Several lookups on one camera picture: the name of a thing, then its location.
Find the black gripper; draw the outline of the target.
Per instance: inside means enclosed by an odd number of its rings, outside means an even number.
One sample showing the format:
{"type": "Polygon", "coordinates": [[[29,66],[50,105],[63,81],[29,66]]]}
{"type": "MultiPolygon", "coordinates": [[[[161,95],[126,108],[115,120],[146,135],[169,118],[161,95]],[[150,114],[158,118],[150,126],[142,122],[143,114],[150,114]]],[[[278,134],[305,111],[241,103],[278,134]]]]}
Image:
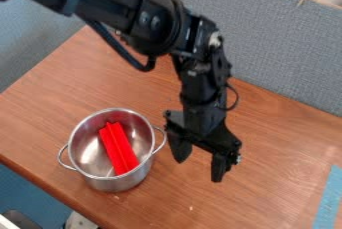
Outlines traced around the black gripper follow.
{"type": "Polygon", "coordinates": [[[222,101],[190,106],[182,111],[166,110],[166,131],[176,161],[184,163],[198,146],[213,154],[212,181],[221,182],[232,167],[240,163],[242,141],[226,126],[233,109],[222,101]]]}

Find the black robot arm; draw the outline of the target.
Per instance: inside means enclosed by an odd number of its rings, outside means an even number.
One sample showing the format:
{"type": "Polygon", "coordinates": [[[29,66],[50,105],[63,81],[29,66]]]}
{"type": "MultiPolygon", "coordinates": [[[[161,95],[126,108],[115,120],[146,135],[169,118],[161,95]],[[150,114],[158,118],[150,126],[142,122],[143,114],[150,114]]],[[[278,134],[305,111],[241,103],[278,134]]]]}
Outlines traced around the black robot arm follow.
{"type": "Polygon", "coordinates": [[[172,56],[184,106],[165,112],[172,153],[182,162],[194,147],[210,152],[212,180],[220,182],[240,163],[242,142],[226,126],[237,105],[228,102],[232,63],[216,22],[192,12],[182,0],[33,1],[61,15],[78,16],[139,71],[151,71],[157,59],[172,56]]]}

